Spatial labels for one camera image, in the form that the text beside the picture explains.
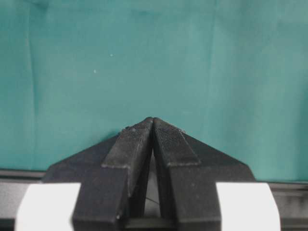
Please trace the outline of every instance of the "white block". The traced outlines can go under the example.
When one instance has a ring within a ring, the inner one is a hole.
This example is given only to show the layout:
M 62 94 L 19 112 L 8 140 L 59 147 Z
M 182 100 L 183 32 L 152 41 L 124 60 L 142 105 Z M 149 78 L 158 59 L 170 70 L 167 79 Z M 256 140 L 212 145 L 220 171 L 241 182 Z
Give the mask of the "white block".
M 277 205 L 266 183 L 217 182 L 222 231 L 280 231 Z
M 80 183 L 31 184 L 15 220 L 16 231 L 73 231 Z

